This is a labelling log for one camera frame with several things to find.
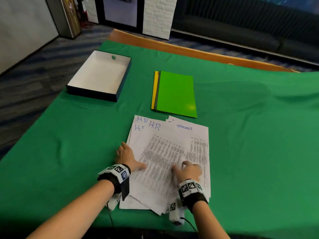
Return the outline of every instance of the person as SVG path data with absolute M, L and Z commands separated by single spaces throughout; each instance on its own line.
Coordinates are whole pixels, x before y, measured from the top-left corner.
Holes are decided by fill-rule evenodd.
M 146 169 L 146 164 L 134 158 L 132 149 L 124 142 L 117 150 L 117 164 L 126 165 L 130 172 Z M 173 165 L 173 171 L 180 183 L 187 179 L 199 180 L 201 170 L 198 165 L 184 161 L 183 170 Z M 27 239 L 79 239 L 89 229 L 105 204 L 114 194 L 114 184 L 108 179 L 99 180 L 92 188 L 76 198 L 69 205 L 40 225 Z M 190 208 L 201 239 L 229 239 L 206 201 L 195 202 Z

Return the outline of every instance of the orange wooden edge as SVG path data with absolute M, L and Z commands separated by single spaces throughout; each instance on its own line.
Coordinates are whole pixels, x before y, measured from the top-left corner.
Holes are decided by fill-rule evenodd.
M 142 48 L 154 49 L 158 51 L 179 54 L 183 56 L 193 57 L 202 60 L 209 60 L 214 62 L 219 62 L 223 64 L 233 64 L 237 66 L 253 68 L 253 69 L 261 69 L 267 71 L 283 71 L 283 72 L 297 72 L 291 69 L 287 69 L 278 65 L 263 63 L 254 60 L 246 60 L 237 57 L 230 57 L 216 53 L 209 53 L 200 50 L 185 48 L 176 46 L 173 44 L 168 44 L 156 40 L 151 40 L 147 38 L 142 38 L 135 36 L 133 34 L 129 34 L 117 29 L 114 29 L 113 32 L 107 38 L 110 41 L 128 44 L 133 46 L 138 46 Z

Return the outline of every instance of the person's left hand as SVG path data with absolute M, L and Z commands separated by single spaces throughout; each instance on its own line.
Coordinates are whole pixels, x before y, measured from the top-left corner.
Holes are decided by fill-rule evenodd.
M 138 162 L 134 158 L 134 154 L 132 149 L 129 145 L 127 145 L 125 142 L 122 142 L 122 145 L 119 146 L 118 150 L 116 151 L 116 159 L 115 162 L 117 164 L 123 163 L 130 167 L 131 172 L 137 170 L 137 169 L 146 169 L 147 165 L 142 162 Z

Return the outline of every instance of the ribbed backrest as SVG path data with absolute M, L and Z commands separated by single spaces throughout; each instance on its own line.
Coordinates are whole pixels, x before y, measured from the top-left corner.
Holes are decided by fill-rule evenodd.
M 319 15 L 261 0 L 188 0 L 186 14 L 319 46 Z

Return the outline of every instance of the cable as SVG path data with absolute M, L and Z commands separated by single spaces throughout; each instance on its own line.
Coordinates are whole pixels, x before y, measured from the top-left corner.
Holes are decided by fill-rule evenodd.
M 112 224 L 113 227 L 115 227 L 115 226 L 114 226 L 113 219 L 112 219 L 112 217 L 111 217 L 110 209 L 108 208 L 107 211 L 108 211 L 108 215 L 109 215 L 110 220 L 111 220 L 111 224 Z
M 183 219 L 183 220 L 185 220 L 185 221 L 187 221 L 191 226 L 192 226 L 192 228 L 194 229 L 194 231 L 197 233 L 197 235 L 198 235 L 198 232 L 197 232 L 197 230 L 195 229 L 195 227 L 193 227 L 193 225 L 192 225 L 192 223 L 190 223 L 189 222 L 189 220 L 187 220 L 186 218 L 184 218 L 184 217 L 181 217 L 181 219 Z

